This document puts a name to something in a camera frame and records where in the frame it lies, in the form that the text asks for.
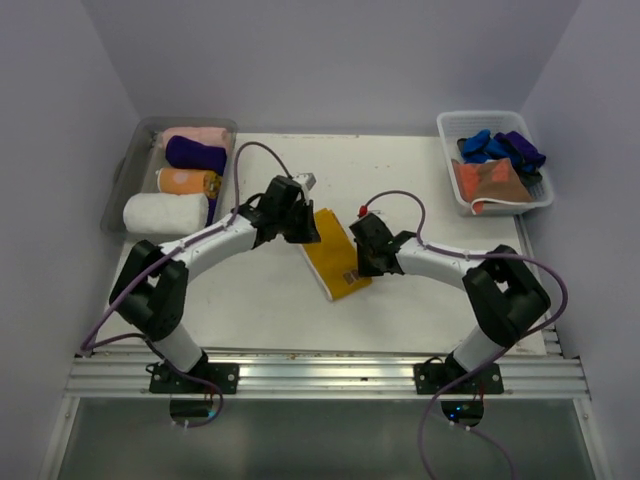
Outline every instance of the pink rolled towel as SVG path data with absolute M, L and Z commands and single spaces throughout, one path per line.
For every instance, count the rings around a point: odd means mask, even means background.
M 231 149 L 231 136 L 226 128 L 221 127 L 172 127 L 162 132 L 162 146 L 166 149 L 167 143 L 175 135 L 186 137 L 189 140 L 209 145 L 211 147 L 223 147 L 229 153 Z

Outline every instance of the dark blue cloth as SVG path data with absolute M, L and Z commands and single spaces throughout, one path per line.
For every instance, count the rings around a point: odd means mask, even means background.
M 498 133 L 495 136 L 495 140 L 518 154 L 519 163 L 513 166 L 524 172 L 535 172 L 547 160 L 545 155 L 538 152 L 538 149 L 518 132 Z
M 462 158 L 465 163 L 484 163 L 491 157 L 484 153 L 484 148 L 491 139 L 491 131 L 480 130 L 475 136 L 467 138 L 462 147 Z
M 491 155 L 493 159 L 508 158 L 511 160 L 513 168 L 517 168 L 522 164 L 522 156 L 513 148 L 513 145 L 504 138 L 502 133 L 496 133 L 495 137 L 487 145 L 485 151 Z
M 213 223 L 213 216 L 216 213 L 216 205 L 218 205 L 218 198 L 209 198 L 209 211 L 207 212 L 207 223 L 205 227 L 208 227 Z
M 227 164 L 227 151 L 210 147 L 176 135 L 167 143 L 165 156 L 169 165 L 188 170 L 213 170 L 222 176 Z

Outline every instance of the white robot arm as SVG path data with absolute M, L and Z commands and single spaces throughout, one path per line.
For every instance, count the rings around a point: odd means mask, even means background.
M 435 244 L 425 248 L 415 233 L 403 231 L 394 236 L 374 213 L 362 216 L 350 229 L 358 247 L 361 276 L 420 275 L 459 288 L 469 297 L 478 326 L 447 356 L 444 365 L 425 364 L 421 373 L 431 377 L 426 381 L 434 388 L 423 393 L 435 393 L 437 387 L 511 348 L 551 305 L 522 260 L 491 258 L 491 254 L 515 254 L 510 247 L 500 245 L 492 252 L 465 252 Z M 482 256 L 487 258 L 474 260 Z
M 149 265 L 177 247 L 180 252 L 140 282 L 117 312 L 140 330 L 154 352 L 177 370 L 196 378 L 210 378 L 207 355 L 181 324 L 187 285 L 202 272 L 238 253 L 257 248 L 281 234 L 289 243 L 314 243 L 320 235 L 313 218 L 309 190 L 313 174 L 275 177 L 266 192 L 255 195 L 218 223 L 174 242 L 138 242 L 110 295 L 113 302 Z

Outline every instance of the yellow towel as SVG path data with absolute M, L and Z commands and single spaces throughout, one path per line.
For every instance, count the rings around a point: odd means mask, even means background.
M 325 208 L 314 218 L 322 241 L 302 245 L 302 249 L 329 301 L 371 285 L 371 278 L 358 275 L 356 249 L 333 211 Z

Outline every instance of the white wall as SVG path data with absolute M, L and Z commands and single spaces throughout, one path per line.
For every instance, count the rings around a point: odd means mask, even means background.
M 116 251 L 98 223 L 137 115 L 82 5 L 0 5 L 0 477 L 35 478 Z
M 534 249 L 569 282 L 560 338 L 620 479 L 640 478 L 639 18 L 637 0 L 583 0 L 523 109 L 557 190 L 528 218 Z
M 435 133 L 519 110 L 579 0 L 83 0 L 141 116 Z

